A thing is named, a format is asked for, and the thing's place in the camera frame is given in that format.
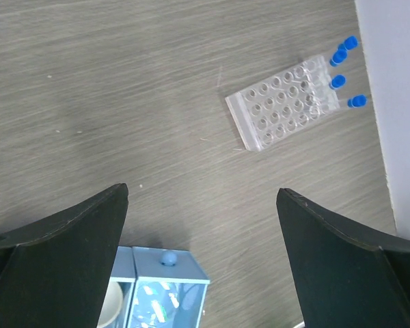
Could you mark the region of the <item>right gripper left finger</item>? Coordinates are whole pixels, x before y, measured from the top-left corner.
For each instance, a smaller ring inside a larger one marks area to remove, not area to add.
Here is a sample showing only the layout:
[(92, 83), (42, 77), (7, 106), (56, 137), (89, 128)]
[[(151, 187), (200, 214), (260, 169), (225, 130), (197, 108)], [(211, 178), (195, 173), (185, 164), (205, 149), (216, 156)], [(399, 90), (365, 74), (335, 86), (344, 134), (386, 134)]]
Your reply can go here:
[(95, 327), (127, 209), (120, 183), (0, 234), (0, 327)]

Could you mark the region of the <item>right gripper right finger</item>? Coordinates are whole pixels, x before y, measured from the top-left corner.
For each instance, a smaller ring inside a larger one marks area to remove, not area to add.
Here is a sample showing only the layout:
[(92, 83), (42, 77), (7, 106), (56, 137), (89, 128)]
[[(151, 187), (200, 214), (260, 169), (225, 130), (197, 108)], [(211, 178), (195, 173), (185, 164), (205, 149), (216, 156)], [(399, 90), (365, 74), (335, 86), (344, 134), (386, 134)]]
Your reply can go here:
[(410, 327), (410, 241), (288, 188), (276, 206), (306, 327)]

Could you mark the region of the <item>white ceramic crucible cup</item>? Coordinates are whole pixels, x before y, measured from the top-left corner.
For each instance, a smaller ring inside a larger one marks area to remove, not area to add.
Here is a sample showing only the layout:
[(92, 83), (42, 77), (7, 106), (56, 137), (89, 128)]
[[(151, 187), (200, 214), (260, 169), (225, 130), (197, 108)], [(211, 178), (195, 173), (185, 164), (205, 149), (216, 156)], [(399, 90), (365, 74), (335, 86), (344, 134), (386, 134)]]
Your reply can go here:
[(110, 281), (98, 319), (97, 328), (108, 327), (118, 317), (123, 304), (123, 292), (118, 282)]

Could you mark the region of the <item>clear plastic funnel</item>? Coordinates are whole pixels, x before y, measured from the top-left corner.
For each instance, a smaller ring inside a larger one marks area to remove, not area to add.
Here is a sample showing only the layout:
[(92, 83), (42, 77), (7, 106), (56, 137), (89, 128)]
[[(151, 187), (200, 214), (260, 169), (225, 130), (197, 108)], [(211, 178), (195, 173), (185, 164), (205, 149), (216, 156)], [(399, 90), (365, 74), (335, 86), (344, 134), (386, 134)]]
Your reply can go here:
[(140, 282), (133, 297), (130, 327), (197, 327), (206, 286)]

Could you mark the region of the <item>blue compartment organizer tray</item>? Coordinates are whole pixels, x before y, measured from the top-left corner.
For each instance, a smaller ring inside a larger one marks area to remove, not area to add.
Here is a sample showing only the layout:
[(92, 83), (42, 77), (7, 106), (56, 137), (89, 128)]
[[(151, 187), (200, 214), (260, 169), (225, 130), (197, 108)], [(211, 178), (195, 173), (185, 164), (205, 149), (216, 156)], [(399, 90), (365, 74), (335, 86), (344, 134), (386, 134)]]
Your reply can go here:
[(199, 327), (210, 279), (190, 251), (119, 246), (99, 327)]

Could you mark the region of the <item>blue capped test tube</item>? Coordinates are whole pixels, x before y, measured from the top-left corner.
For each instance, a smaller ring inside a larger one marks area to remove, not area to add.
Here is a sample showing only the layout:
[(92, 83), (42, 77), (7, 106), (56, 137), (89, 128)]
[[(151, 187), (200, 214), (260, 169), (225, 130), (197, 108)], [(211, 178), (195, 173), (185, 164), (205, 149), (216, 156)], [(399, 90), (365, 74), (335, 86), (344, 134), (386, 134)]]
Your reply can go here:
[(367, 103), (367, 97), (364, 94), (354, 96), (347, 100), (347, 106), (349, 108), (364, 107)]
[(338, 90), (346, 84), (346, 77), (343, 74), (338, 74), (332, 78), (329, 87), (332, 90)]
[(359, 41), (355, 36), (349, 36), (343, 43), (338, 45), (338, 50), (351, 51), (359, 46)]
[(347, 51), (344, 49), (338, 49), (329, 60), (329, 65), (332, 67), (339, 66), (348, 57)]

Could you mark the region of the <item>clear test tube rack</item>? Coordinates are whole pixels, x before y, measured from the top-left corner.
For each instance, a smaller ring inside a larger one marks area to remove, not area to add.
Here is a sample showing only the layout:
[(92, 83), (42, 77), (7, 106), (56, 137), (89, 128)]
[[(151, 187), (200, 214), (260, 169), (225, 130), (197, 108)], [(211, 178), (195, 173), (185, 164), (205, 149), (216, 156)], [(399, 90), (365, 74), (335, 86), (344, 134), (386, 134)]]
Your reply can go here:
[(340, 109), (329, 63), (313, 56), (225, 97), (243, 144), (263, 151)]

